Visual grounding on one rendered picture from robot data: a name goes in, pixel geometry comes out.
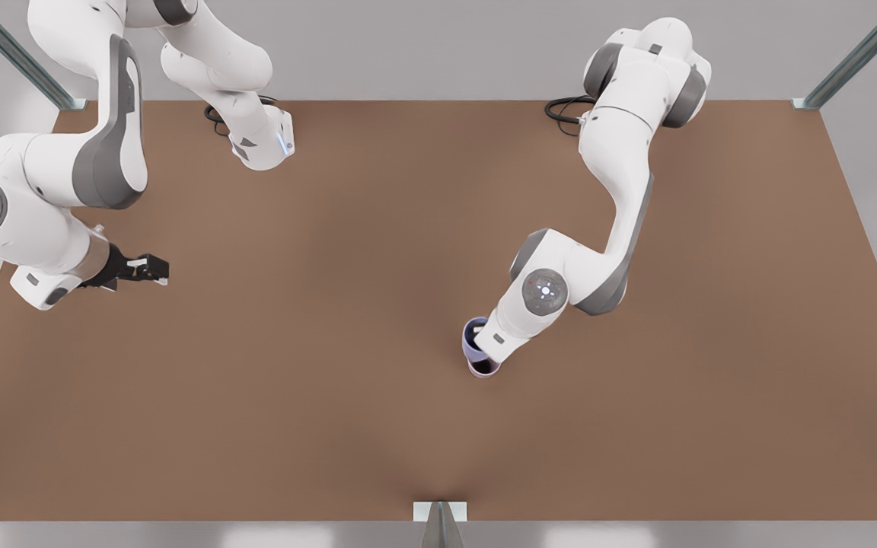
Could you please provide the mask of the purple cup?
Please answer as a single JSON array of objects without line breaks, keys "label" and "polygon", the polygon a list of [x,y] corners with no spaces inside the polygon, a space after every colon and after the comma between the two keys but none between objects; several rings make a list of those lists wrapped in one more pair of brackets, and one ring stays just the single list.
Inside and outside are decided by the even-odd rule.
[{"label": "purple cup", "polygon": [[476,344],[477,330],[483,329],[487,320],[486,317],[474,317],[463,328],[462,348],[467,361],[488,358],[487,354]]}]

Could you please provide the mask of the silver frame post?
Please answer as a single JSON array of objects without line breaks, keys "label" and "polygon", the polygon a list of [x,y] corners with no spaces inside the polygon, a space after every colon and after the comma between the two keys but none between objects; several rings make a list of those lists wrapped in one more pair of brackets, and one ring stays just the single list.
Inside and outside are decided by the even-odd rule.
[{"label": "silver frame post", "polygon": [[426,524],[421,548],[465,548],[458,524],[467,521],[466,502],[414,502],[412,520]]},{"label": "silver frame post", "polygon": [[806,97],[793,98],[791,107],[798,110],[817,111],[821,109],[876,55],[877,24]]},{"label": "silver frame post", "polygon": [[86,98],[75,98],[0,24],[0,55],[60,110],[83,110]]}]

